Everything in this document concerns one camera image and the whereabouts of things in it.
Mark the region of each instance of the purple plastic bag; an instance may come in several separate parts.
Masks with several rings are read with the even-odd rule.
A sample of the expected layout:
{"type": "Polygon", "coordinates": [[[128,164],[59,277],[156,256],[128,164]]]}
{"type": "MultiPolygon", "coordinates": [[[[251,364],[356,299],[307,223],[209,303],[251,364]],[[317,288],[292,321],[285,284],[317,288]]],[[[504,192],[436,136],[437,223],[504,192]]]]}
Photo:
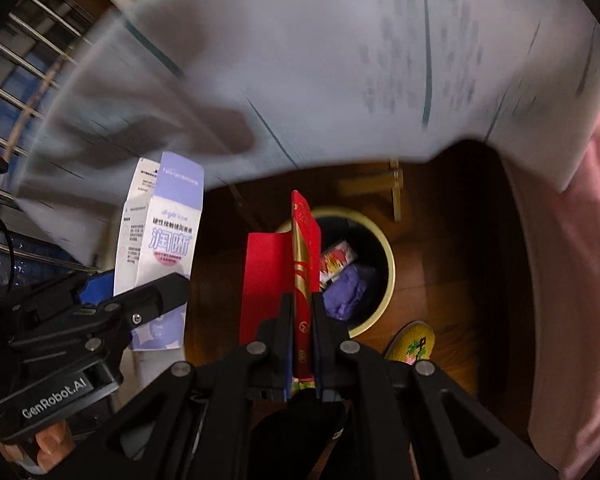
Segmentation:
{"type": "Polygon", "coordinates": [[[351,319],[358,303],[375,278],[376,270],[372,267],[357,264],[346,267],[339,274],[338,279],[322,293],[327,316],[340,321],[351,319]]]}

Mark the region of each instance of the wooden floor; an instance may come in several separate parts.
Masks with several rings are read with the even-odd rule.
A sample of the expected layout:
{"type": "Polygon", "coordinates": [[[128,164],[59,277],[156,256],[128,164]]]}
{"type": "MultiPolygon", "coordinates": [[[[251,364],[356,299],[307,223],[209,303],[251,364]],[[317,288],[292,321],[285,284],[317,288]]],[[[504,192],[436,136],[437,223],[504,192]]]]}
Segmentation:
{"type": "Polygon", "coordinates": [[[382,162],[317,168],[238,184],[246,205],[242,215],[228,188],[207,193],[187,312],[188,360],[204,364],[237,346],[251,230],[245,211],[252,223],[273,231],[289,218],[290,192],[298,189],[311,206],[362,212],[392,245],[394,296],[381,319],[357,339],[384,351],[405,324],[427,321],[436,332],[432,360],[524,435],[534,362],[530,282],[522,232],[497,157],[467,142],[425,164],[402,164],[399,223],[393,221],[390,193],[338,197],[338,179],[387,167],[382,162]]]}

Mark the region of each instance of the trash bin rim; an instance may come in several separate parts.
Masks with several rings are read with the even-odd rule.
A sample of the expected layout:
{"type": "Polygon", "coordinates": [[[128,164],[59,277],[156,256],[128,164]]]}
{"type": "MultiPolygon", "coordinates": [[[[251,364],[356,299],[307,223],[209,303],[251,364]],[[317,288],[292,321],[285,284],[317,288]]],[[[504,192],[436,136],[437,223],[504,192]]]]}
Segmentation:
{"type": "MultiPolygon", "coordinates": [[[[311,214],[314,216],[314,218],[335,216],[338,218],[346,218],[348,220],[356,222],[368,229],[369,231],[371,231],[371,233],[378,239],[378,241],[382,245],[382,249],[384,250],[384,255],[386,256],[388,266],[386,290],[384,292],[384,296],[382,296],[380,304],[374,310],[371,316],[369,316],[364,323],[355,326],[349,330],[349,337],[355,337],[357,335],[362,334],[365,330],[371,328],[376,323],[376,321],[380,319],[380,316],[384,314],[384,311],[389,305],[389,301],[391,300],[391,297],[394,294],[395,288],[394,252],[391,249],[389,240],[387,240],[386,236],[382,232],[382,229],[379,228],[378,225],[375,222],[373,222],[370,218],[358,211],[339,206],[320,206],[311,209],[311,214]]],[[[291,231],[290,219],[284,222],[279,228],[276,229],[277,233],[286,233],[288,231],[291,231]]]]}

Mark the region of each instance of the metal railing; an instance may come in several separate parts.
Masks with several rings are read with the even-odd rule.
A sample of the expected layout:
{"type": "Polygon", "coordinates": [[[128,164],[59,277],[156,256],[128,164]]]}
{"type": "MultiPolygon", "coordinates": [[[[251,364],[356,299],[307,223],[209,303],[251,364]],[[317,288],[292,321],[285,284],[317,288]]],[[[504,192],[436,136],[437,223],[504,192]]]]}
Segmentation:
{"type": "MultiPolygon", "coordinates": [[[[38,70],[29,61],[22,59],[13,50],[8,49],[1,43],[0,43],[0,54],[2,54],[9,61],[23,67],[23,69],[25,69],[25,70],[31,72],[33,75],[38,76],[40,79],[45,78],[45,73],[42,72],[42,70],[38,70]]],[[[52,81],[51,86],[53,88],[58,88],[58,83],[56,83],[55,81],[52,81]]]]}
{"type": "MultiPolygon", "coordinates": [[[[53,20],[54,22],[61,25],[61,27],[64,27],[71,34],[73,34],[76,38],[83,40],[88,45],[92,44],[91,41],[87,40],[80,33],[79,30],[77,30],[73,25],[71,25],[71,23],[69,23],[66,19],[64,19],[64,17],[60,16],[57,12],[55,12],[55,10],[51,9],[48,5],[44,4],[40,0],[29,0],[29,1],[31,1],[37,7],[39,7],[51,20],[53,20]]],[[[10,20],[10,22],[14,23],[20,30],[22,30],[26,36],[29,36],[30,38],[36,40],[36,42],[39,44],[46,45],[53,52],[55,52],[56,54],[61,56],[62,59],[64,59],[65,61],[68,61],[68,62],[74,63],[74,64],[76,63],[75,60],[73,58],[71,58],[62,48],[60,48],[59,46],[54,44],[52,41],[48,40],[43,34],[38,32],[34,27],[29,25],[28,23],[24,22],[24,20],[22,20],[21,18],[16,16],[13,12],[11,12],[9,14],[9,20],[10,20]]],[[[29,61],[25,60],[22,56],[20,56],[19,54],[17,54],[16,52],[14,52],[13,50],[11,50],[9,47],[5,46],[2,43],[0,43],[0,56],[7,59],[8,61],[11,61],[14,65],[20,66],[24,70],[27,70],[29,73],[31,73],[34,76],[36,76],[37,78],[39,78],[42,82],[45,80],[45,78],[47,78],[47,74],[42,72],[42,70],[39,70],[37,67],[33,66],[29,61]]],[[[53,88],[58,88],[58,83],[56,83],[53,80],[51,80],[49,85],[53,88]]],[[[10,93],[8,93],[7,91],[5,91],[2,88],[0,88],[0,98],[4,99],[5,101],[7,101],[11,105],[15,106],[19,110],[26,110],[26,108],[27,108],[26,104],[24,104],[17,97],[11,95],[10,93]]],[[[35,106],[38,104],[38,102],[31,103],[31,108],[35,108],[35,106]]],[[[43,116],[37,110],[32,109],[32,110],[28,110],[28,111],[30,111],[30,115],[33,117],[41,118],[43,116]]],[[[8,141],[3,139],[0,136],[0,147],[7,148],[7,146],[8,146],[8,141]]],[[[27,150],[24,150],[24,149],[20,148],[19,146],[13,147],[13,153],[15,153],[16,155],[19,155],[19,156],[29,155],[27,150]]],[[[17,204],[14,202],[13,196],[10,193],[0,190],[0,199],[2,199],[4,201],[5,205],[7,203],[9,203],[10,207],[18,208],[17,204]]],[[[10,253],[9,248],[6,245],[3,245],[0,243],[0,253],[9,254],[10,253]]],[[[50,264],[53,266],[59,266],[59,267],[65,268],[65,269],[96,270],[95,267],[84,266],[77,262],[59,260],[58,258],[51,258],[49,256],[43,256],[41,254],[30,253],[28,251],[23,251],[20,249],[14,249],[13,254],[17,258],[25,258],[27,260],[31,260],[34,262],[40,262],[40,263],[44,263],[44,264],[50,264]]]]}
{"type": "MultiPolygon", "coordinates": [[[[0,253],[10,254],[9,248],[6,245],[0,243],[0,253]]],[[[52,258],[51,256],[43,256],[42,254],[29,253],[27,251],[21,251],[20,249],[14,249],[13,255],[16,258],[25,258],[34,262],[42,264],[50,264],[58,267],[64,267],[65,269],[73,270],[98,270],[96,267],[87,267],[83,264],[76,262],[68,262],[66,260],[59,260],[58,258],[52,258]]]]}

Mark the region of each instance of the white sheet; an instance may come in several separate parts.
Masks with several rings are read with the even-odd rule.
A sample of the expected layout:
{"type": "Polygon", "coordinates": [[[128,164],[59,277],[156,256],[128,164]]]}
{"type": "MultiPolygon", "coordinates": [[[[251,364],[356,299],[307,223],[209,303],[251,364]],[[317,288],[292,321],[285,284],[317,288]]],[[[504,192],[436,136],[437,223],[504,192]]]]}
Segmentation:
{"type": "Polygon", "coordinates": [[[138,156],[181,153],[210,188],[471,137],[562,189],[599,109],[580,0],[141,0],[62,89],[16,195],[90,263],[138,156]]]}

